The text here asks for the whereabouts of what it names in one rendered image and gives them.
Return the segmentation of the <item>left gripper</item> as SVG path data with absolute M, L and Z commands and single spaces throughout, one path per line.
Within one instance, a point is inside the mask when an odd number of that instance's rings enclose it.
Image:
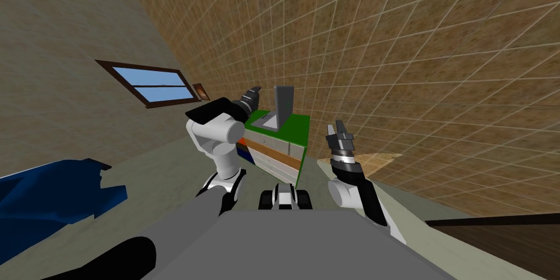
M 240 102 L 247 112 L 248 116 L 251 116 L 259 107 L 261 86 L 255 86 L 249 89 L 246 93 L 241 96 Z

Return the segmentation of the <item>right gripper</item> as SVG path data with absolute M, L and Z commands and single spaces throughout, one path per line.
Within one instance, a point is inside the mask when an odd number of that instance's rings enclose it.
M 354 137 L 348 133 L 342 120 L 336 120 L 336 130 L 332 125 L 327 126 L 326 140 L 333 155 L 352 155 L 354 151 Z

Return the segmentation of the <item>green dresser with grey laptop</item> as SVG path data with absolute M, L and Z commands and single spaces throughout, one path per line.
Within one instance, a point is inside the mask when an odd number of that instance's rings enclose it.
M 293 113 L 294 87 L 274 87 L 275 109 L 257 110 L 244 124 L 238 153 L 283 183 L 297 187 L 308 146 L 310 116 Z

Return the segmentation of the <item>brown framed window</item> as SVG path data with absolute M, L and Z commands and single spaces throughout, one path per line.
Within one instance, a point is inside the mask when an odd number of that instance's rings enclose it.
M 96 60 L 147 109 L 200 102 L 178 69 Z

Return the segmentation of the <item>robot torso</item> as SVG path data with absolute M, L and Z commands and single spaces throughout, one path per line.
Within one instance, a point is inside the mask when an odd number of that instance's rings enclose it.
M 143 232 L 156 247 L 143 280 L 454 280 L 353 211 L 221 212 L 223 187 Z

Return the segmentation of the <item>blue bed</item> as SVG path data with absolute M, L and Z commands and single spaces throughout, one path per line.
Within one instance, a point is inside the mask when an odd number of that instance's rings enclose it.
M 98 218 L 127 198 L 124 185 L 101 187 L 110 165 L 61 160 L 0 178 L 0 265 L 69 224 Z

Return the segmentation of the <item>small brown wall picture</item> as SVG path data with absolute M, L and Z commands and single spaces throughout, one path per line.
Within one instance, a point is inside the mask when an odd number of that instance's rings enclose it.
M 192 87 L 194 88 L 195 92 L 199 96 L 200 100 L 202 101 L 210 101 L 211 99 L 207 95 L 205 88 L 202 86 L 201 83 L 193 84 Z

